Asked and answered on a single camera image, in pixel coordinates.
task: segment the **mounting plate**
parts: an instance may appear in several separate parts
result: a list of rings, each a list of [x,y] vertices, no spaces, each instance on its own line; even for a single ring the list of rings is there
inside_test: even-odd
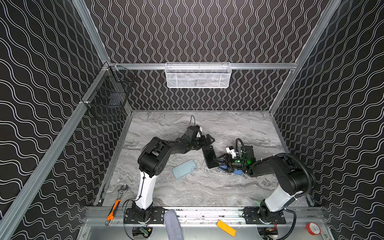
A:
[[[246,224],[265,224],[259,219],[259,215],[257,212],[259,211],[259,207],[245,207],[243,217],[245,218]],[[276,217],[277,224],[286,224],[285,217],[281,212]]]
[[[152,207],[151,216],[153,216],[152,224],[163,224],[164,223],[165,209],[163,207]],[[124,224],[140,224],[133,218],[133,209],[127,208],[124,214]]]

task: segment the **smartphone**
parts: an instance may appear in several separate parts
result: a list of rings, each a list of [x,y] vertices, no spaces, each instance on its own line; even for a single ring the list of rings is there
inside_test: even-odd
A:
[[[212,145],[203,147],[203,154],[208,168],[218,167],[218,163],[214,162],[216,154]]]

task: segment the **light blue phone case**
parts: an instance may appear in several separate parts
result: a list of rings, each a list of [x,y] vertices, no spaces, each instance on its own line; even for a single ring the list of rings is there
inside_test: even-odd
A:
[[[176,179],[180,179],[185,175],[192,173],[195,170],[197,170],[197,165],[195,161],[191,159],[183,164],[180,164],[179,166],[174,167],[172,169],[172,173]]]

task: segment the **yellow object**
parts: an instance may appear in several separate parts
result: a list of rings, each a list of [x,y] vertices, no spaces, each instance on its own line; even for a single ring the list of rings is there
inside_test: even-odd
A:
[[[217,222],[217,225],[219,228],[223,229],[224,231],[226,231],[229,235],[231,235],[232,237],[235,236],[236,234],[236,230],[231,228],[230,226],[228,226],[227,224],[223,223],[221,220],[219,220]]]

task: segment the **black bracket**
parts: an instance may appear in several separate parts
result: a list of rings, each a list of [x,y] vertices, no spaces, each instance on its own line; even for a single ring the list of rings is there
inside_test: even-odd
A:
[[[215,142],[215,139],[211,137],[211,135],[207,134],[207,136],[202,135],[199,139],[199,147],[196,147],[195,150],[199,150],[202,147],[211,145]]]
[[[165,209],[163,207],[152,207],[151,216],[152,221],[150,224],[163,224],[164,223],[164,213]],[[127,208],[124,214],[124,224],[142,224],[136,219],[134,219],[133,209]]]
[[[260,220],[260,215],[258,213],[259,207],[245,207],[244,213],[242,217],[245,218],[246,224],[269,224],[269,223],[263,223]],[[286,224],[285,217],[282,212],[280,212],[276,217],[275,220],[277,224]]]

